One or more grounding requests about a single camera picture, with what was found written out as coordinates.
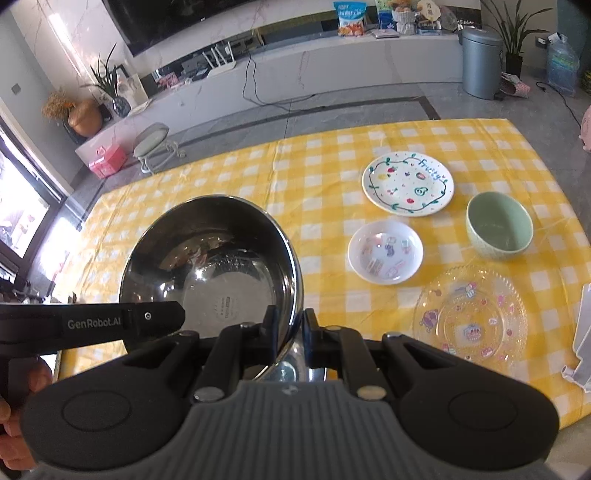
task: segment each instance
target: painted ceramic plate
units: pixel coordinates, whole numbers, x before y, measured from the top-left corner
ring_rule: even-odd
[[[505,375],[521,358],[527,315],[509,280],[475,266],[452,268],[418,299],[414,337]]]
[[[434,158],[417,152],[391,152],[371,162],[361,179],[368,199],[390,213],[431,215],[452,200],[452,175]]]
[[[364,280],[396,285],[412,277],[423,261],[423,243],[400,222],[381,220],[361,227],[349,242],[349,263]]]

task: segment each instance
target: plastic bag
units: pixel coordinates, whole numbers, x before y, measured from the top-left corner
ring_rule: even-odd
[[[580,61],[568,38],[561,35],[548,48],[547,83],[563,95],[574,96]]]
[[[375,0],[375,6],[378,10],[378,24],[383,30],[394,29],[394,20],[392,19],[393,0]]]
[[[342,37],[360,37],[365,34],[363,18],[367,4],[363,2],[335,2],[336,13],[339,16],[339,35]]]

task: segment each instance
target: yellow checkered tablecloth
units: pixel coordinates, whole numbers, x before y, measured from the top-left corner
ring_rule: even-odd
[[[364,196],[361,172],[390,151],[424,152],[452,172],[456,193],[439,213],[405,219],[420,235],[425,258],[396,287],[369,284],[351,271],[350,237],[364,223],[387,218]],[[508,262],[476,256],[465,228],[470,198],[509,193],[535,226],[528,251]],[[143,232],[171,207],[196,196],[225,193],[263,207],[285,230],[304,274],[304,303],[321,325],[346,325],[366,338],[412,332],[415,302],[435,276],[469,262],[510,278],[528,313],[524,359],[514,376],[544,392],[565,427],[591,413],[591,395],[563,380],[574,368],[571,346],[582,285],[591,277],[589,242],[558,184],[513,125],[502,119],[408,122],[287,138],[225,153],[163,172],[100,198],[58,280],[62,293],[86,302],[115,302],[128,255]],[[62,376],[122,355],[120,342],[65,352]]]

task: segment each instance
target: glass plate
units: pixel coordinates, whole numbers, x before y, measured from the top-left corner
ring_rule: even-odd
[[[475,266],[457,267],[421,293],[413,335],[508,375],[525,346],[527,316],[521,297],[505,277]]]

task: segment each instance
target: electrical outlet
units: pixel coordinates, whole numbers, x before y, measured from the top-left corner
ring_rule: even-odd
[[[548,38],[546,37],[536,37],[535,38],[535,46],[538,48],[543,48],[544,50],[548,50]]]

